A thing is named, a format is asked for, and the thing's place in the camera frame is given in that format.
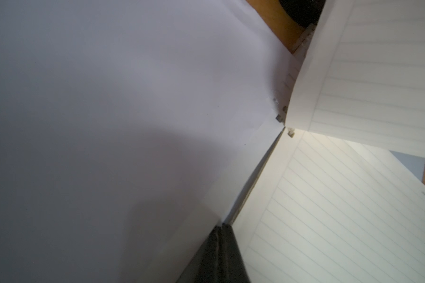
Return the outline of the pale green notebook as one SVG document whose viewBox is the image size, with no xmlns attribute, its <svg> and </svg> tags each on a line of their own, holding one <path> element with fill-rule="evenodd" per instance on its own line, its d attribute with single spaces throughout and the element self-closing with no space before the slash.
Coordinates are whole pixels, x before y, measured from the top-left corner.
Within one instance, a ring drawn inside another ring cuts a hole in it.
<svg viewBox="0 0 425 283">
<path fill-rule="evenodd" d="M 396 151 L 285 124 L 318 22 L 288 49 L 247 1 L 0 1 L 0 283 L 175 283 L 223 224 L 251 283 L 425 283 Z"/>
</svg>

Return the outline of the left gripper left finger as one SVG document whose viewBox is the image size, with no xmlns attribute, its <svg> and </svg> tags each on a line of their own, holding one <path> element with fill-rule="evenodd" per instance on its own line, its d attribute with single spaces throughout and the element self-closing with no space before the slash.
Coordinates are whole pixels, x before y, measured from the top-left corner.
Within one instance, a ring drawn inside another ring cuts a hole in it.
<svg viewBox="0 0 425 283">
<path fill-rule="evenodd" d="M 215 226 L 176 283 L 220 283 L 221 228 Z"/>
</svg>

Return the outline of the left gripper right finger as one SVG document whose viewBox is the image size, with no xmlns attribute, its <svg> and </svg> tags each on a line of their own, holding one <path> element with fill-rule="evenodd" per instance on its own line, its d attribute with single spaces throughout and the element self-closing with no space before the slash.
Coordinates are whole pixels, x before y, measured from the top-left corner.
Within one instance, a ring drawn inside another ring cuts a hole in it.
<svg viewBox="0 0 425 283">
<path fill-rule="evenodd" d="M 232 226 L 221 228 L 221 268 L 224 283 L 250 283 Z"/>
</svg>

